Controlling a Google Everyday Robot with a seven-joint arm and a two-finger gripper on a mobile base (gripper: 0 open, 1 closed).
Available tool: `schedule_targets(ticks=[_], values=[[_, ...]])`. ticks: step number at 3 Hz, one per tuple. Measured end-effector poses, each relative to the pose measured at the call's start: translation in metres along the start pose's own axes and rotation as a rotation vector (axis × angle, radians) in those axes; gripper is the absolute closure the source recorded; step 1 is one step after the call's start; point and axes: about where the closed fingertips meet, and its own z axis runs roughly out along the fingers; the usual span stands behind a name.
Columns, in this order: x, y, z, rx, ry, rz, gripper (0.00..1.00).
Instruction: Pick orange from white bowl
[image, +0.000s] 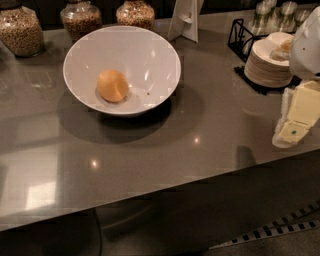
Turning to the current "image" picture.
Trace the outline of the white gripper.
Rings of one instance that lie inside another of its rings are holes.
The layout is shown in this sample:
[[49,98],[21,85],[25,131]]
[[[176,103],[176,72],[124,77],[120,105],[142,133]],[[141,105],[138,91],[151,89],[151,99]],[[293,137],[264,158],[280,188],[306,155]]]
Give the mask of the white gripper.
[[[320,79],[320,7],[296,31],[289,59],[290,72],[304,80]],[[289,148],[302,140],[320,118],[320,83],[302,81],[282,94],[281,118],[272,144]]]

